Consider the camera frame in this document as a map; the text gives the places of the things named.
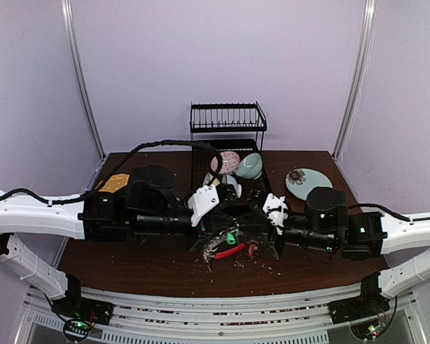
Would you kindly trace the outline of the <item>red tag key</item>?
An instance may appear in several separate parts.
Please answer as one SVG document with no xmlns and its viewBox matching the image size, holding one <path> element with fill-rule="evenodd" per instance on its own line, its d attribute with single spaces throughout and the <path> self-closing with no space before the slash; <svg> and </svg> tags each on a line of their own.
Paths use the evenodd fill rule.
<svg viewBox="0 0 430 344">
<path fill-rule="evenodd" d="M 248 243 L 248 257 L 253 259 L 255 252 L 258 250 L 258 244 L 256 242 L 250 241 Z"/>
</svg>

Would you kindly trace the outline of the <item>green tag key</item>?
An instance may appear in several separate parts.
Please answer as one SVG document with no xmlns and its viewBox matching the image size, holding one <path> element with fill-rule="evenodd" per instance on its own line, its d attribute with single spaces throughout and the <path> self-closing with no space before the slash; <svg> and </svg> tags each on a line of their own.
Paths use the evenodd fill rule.
<svg viewBox="0 0 430 344">
<path fill-rule="evenodd" d="M 226 242 L 230 245 L 236 245 L 237 244 L 237 238 L 235 234 L 227 233 L 226 234 Z"/>
</svg>

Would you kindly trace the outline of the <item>large grey red keyring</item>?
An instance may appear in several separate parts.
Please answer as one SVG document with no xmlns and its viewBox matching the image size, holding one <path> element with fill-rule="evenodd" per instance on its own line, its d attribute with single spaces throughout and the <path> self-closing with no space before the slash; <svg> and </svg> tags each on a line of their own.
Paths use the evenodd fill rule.
<svg viewBox="0 0 430 344">
<path fill-rule="evenodd" d="M 226 242 L 227 233 L 236 235 L 236 245 L 230 245 Z M 220 260 L 230 257 L 231 255 L 236 254 L 245 248 L 244 242 L 239 238 L 240 236 L 241 233 L 239 230 L 239 225 L 237 224 L 236 228 L 231 227 L 224 230 L 222 233 L 220 233 L 220 235 L 215 236 L 201 248 L 202 261 L 206 265 L 209 273 L 212 273 L 212 260 Z"/>
</svg>

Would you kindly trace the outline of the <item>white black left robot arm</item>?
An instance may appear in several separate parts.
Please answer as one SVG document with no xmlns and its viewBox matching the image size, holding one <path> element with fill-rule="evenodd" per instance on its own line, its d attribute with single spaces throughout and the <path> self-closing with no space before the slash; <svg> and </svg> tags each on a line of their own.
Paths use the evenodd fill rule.
<svg viewBox="0 0 430 344">
<path fill-rule="evenodd" d="M 44 199 L 27 191 L 0 190 L 0 263 L 50 300 L 59 301 L 73 318 L 84 317 L 89 304 L 80 296 L 78 280 L 41 261 L 17 235 L 123 242 L 151 234 L 177 234 L 198 240 L 208 232 L 203 222 L 242 194 L 238 184 L 211 177 L 187 199 L 179 200 L 174 185 L 175 176 L 168 169 L 146 166 L 111 176 L 84 195 Z"/>
</svg>

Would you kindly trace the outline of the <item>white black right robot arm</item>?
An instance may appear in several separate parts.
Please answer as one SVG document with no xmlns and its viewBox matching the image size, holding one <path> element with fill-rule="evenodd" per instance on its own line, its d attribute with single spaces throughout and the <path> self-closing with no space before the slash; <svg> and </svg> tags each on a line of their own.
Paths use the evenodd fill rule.
<svg viewBox="0 0 430 344">
<path fill-rule="evenodd" d="M 377 204 L 358 204 L 356 214 L 344 192 L 315 187 L 305 200 L 302 213 L 289 209 L 283 196 L 253 190 L 249 207 L 267 222 L 264 240 L 275 255 L 292 245 L 319 250 L 345 259 L 364 261 L 423 247 L 424 252 L 406 262 L 374 273 L 361 282 L 353 310 L 370 315 L 381 303 L 430 279 L 430 212 L 402 215 Z"/>
</svg>

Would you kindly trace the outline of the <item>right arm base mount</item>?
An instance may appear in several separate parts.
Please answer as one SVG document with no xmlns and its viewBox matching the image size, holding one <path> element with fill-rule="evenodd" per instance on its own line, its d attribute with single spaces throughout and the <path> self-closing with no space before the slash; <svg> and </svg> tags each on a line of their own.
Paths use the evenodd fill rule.
<svg viewBox="0 0 430 344">
<path fill-rule="evenodd" d="M 377 339 L 388 327 L 389 300 L 384 297 L 352 297 L 333 301 L 328 310 L 334 325 L 348 323 L 352 335 L 363 342 Z"/>
</svg>

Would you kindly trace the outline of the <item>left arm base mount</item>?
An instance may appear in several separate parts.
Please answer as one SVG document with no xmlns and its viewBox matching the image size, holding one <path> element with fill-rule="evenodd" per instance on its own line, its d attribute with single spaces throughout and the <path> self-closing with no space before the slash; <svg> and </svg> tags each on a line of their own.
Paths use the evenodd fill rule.
<svg viewBox="0 0 430 344">
<path fill-rule="evenodd" d="M 62 334 L 74 343 L 86 340 L 95 325 L 109 325 L 114 310 L 111 302 L 88 298 L 82 298 L 78 305 L 62 300 L 50 300 L 49 304 L 51 311 L 63 322 Z"/>
</svg>

